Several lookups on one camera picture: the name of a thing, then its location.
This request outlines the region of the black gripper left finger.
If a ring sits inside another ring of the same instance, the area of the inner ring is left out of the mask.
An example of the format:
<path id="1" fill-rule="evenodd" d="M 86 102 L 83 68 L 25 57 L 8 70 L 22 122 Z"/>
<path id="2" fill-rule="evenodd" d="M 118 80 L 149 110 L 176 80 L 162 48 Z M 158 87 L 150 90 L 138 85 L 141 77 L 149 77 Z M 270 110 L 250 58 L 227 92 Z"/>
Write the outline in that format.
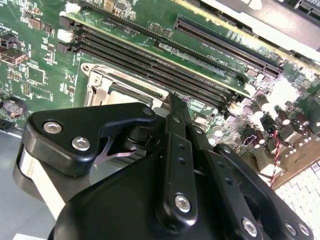
<path id="1" fill-rule="evenodd" d="M 76 194 L 154 157 L 162 171 L 157 218 L 185 232 L 197 222 L 198 201 L 183 105 L 171 95 L 166 117 L 140 102 L 36 112 L 25 125 L 21 170 L 57 221 Z"/>

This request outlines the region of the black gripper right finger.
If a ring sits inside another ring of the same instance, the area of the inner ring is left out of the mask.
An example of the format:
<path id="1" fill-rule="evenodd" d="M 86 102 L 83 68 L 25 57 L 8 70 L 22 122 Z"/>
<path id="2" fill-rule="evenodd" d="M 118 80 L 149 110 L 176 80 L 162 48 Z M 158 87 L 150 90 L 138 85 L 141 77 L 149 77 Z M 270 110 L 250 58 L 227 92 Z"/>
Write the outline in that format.
<path id="1" fill-rule="evenodd" d="M 228 240 L 312 240 L 310 227 L 226 144 L 212 147 L 182 114 L 191 137 L 195 166 L 213 194 L 223 234 Z"/>

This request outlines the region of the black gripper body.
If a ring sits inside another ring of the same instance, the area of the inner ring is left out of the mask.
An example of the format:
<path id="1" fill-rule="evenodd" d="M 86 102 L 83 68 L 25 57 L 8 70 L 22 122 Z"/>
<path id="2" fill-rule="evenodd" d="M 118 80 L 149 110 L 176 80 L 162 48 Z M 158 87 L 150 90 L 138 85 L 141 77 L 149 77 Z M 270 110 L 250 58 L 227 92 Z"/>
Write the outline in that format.
<path id="1" fill-rule="evenodd" d="M 139 160 L 79 192 L 62 209 L 51 240 L 239 240 L 205 176 L 195 172 L 198 218 L 182 233 L 158 219 L 161 162 Z"/>

